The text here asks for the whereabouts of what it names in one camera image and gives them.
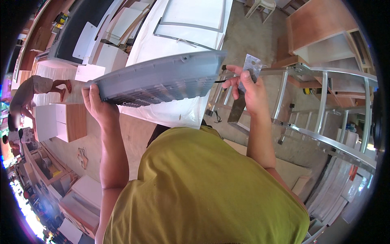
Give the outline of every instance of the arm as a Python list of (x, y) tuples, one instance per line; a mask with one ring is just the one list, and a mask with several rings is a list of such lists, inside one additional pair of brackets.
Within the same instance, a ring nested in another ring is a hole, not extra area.
[(239, 77), (227, 80), (223, 88), (233, 86), (233, 98), (238, 99), (238, 84), (242, 82), (246, 89), (246, 109), (250, 114), (250, 131), (246, 155), (260, 164), (270, 175), (272, 175), (303, 207), (306, 209), (299, 197), (294, 194), (275, 170), (276, 157), (272, 144), (272, 123), (269, 114), (267, 92), (261, 78), (254, 83), (248, 71), (241, 67), (227, 65), (226, 68)]
[(23, 114), (23, 115), (27, 116), (28, 118), (32, 119), (33, 121), (35, 121), (34, 116), (33, 116), (33, 115), (30, 113), (30, 111), (29, 111), (27, 108), (25, 108), (25, 107), (22, 107), (22, 108), (20, 109), (20, 114)]
[(20, 109), (20, 114), (24, 114), (25, 116), (27, 116), (28, 118), (30, 118), (32, 120), (32, 127), (34, 128), (33, 131), (35, 131), (35, 129), (37, 128), (36, 124), (35, 124), (35, 118), (34, 116), (30, 113), (30, 111), (25, 108), (25, 107), (22, 107)]
[(18, 144), (15, 144), (13, 141), (9, 141), (9, 146), (12, 148), (12, 149), (20, 149), (20, 146)]
[(91, 85), (90, 89), (83, 88), (82, 93), (87, 110), (101, 128), (100, 181), (103, 199), (100, 223), (95, 236), (95, 243), (100, 244), (103, 243), (104, 233), (119, 194), (129, 181), (129, 164), (121, 135), (118, 107), (102, 102), (99, 88), (95, 84)]

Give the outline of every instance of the white plastic chair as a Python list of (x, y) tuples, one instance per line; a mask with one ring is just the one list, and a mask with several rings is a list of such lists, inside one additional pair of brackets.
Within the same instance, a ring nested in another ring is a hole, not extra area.
[[(261, 23), (263, 23), (263, 24), (271, 16), (271, 14), (274, 12), (274, 10), (276, 8), (275, 0), (246, 0), (246, 3), (244, 4), (244, 6), (247, 6), (249, 1), (250, 2), (254, 1), (254, 3), (252, 5), (252, 7), (249, 9), (249, 11), (247, 12), (247, 14), (245, 15), (245, 18), (249, 19), (250, 16), (255, 12), (255, 10), (258, 7), (261, 7), (260, 8), (260, 17), (261, 17)], [(264, 9), (270, 10), (269, 14), (266, 16), (265, 19), (264, 19), (264, 12), (263, 12)]]

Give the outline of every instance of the black cable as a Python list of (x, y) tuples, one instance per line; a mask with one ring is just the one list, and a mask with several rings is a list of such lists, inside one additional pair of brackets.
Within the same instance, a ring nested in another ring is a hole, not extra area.
[(227, 81), (227, 80), (216, 80), (216, 81), (214, 81), (214, 83), (224, 83), (225, 81)]
[(222, 122), (221, 117), (218, 115), (218, 111), (215, 110), (214, 112), (215, 112), (215, 115), (217, 116), (217, 122), (214, 122), (214, 123), (218, 124), (218, 123)]

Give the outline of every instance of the yellow-green t-shirt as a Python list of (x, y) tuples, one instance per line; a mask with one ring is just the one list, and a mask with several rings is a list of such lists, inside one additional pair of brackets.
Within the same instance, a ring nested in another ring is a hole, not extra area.
[(142, 156), (104, 243), (301, 243), (306, 210), (206, 126), (172, 128)]

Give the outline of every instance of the gray plastic panel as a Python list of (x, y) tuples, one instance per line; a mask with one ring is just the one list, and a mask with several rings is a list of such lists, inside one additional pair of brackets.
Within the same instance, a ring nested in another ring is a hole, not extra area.
[(129, 107), (205, 96), (219, 74), (226, 51), (185, 53), (134, 64), (95, 80), (102, 101)]

